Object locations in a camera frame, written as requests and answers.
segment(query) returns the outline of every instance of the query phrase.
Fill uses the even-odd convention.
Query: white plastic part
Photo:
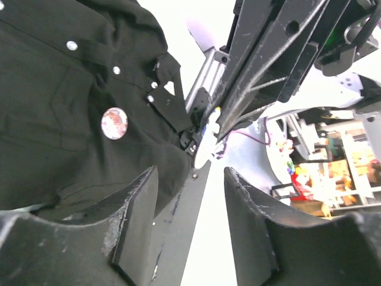
[[[201,169],[206,162],[212,158],[212,153],[216,150],[216,135],[220,131],[220,126],[216,123],[216,121],[220,116],[221,108],[217,107],[210,115],[208,123],[204,128],[202,140],[196,150],[195,161],[193,163],[193,167],[196,170]]]

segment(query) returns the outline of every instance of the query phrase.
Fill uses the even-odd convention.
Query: red object
[[[296,180],[298,175],[294,173],[291,175],[291,182],[295,185],[295,187],[298,189],[298,191],[301,193],[299,197],[291,198],[292,201],[310,201],[314,199],[314,195],[311,193],[310,190],[306,189],[305,186],[303,186],[301,183]]]

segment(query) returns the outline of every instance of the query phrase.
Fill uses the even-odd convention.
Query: black metal bracket
[[[373,4],[364,1],[353,1],[352,7],[357,4],[357,8],[363,7],[363,16],[350,23],[347,17],[344,38],[345,41],[339,43],[333,49],[321,53],[316,67],[322,70],[325,76],[336,76],[348,70],[352,64],[378,49],[378,42],[371,36],[374,28],[381,18],[381,5],[379,1]]]
[[[278,189],[284,189],[284,188],[289,188],[289,187],[292,187],[293,190],[294,190],[294,193],[293,194],[289,194],[289,195],[280,195],[279,192],[277,191]],[[301,193],[299,192],[299,190],[297,189],[297,187],[293,184],[293,183],[289,183],[289,184],[280,184],[280,185],[276,185],[276,186],[272,186],[271,190],[270,190],[270,195],[272,195],[274,198],[278,199],[278,200],[282,200],[284,198],[295,198],[295,197],[300,197],[301,196]]]
[[[158,173],[60,221],[0,212],[1,285],[143,285]]]
[[[191,157],[195,155],[197,147],[200,145],[202,140],[202,135],[200,133],[200,122],[202,115],[209,104],[209,98],[209,92],[204,87],[197,90],[192,106],[189,110],[193,127],[185,130],[180,136],[181,146]]]
[[[229,168],[225,196],[239,286],[381,285],[380,213],[308,215]]]
[[[291,157],[294,164],[301,164],[301,163],[330,163],[333,161],[332,152],[328,145],[320,145],[315,144],[315,152],[317,152],[319,149],[326,150],[327,153],[327,159],[318,159],[318,160],[306,160],[302,155],[300,155],[297,150],[295,150]]]
[[[333,50],[331,43],[327,44],[333,31],[342,34],[343,40],[345,29],[373,8],[372,2],[353,0],[237,1],[224,49],[229,60],[201,126],[220,106],[217,123],[222,139],[248,114],[253,113],[250,119],[258,117],[275,101],[288,101],[316,59]]]

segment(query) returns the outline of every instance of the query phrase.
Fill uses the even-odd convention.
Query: black shirt
[[[62,217],[155,165],[158,213],[189,172],[179,133],[191,121],[180,65],[154,16],[128,0],[1,1],[0,209],[58,195],[46,216]],[[119,140],[101,131],[111,107],[128,116]]]

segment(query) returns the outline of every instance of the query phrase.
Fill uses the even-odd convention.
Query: shirt pocket
[[[147,98],[157,113],[176,132],[180,133],[192,126],[191,119],[185,110],[184,100],[173,96],[163,86],[159,86],[149,93]]]
[[[64,150],[90,138],[92,76],[42,55],[12,49],[0,58],[0,134]]]

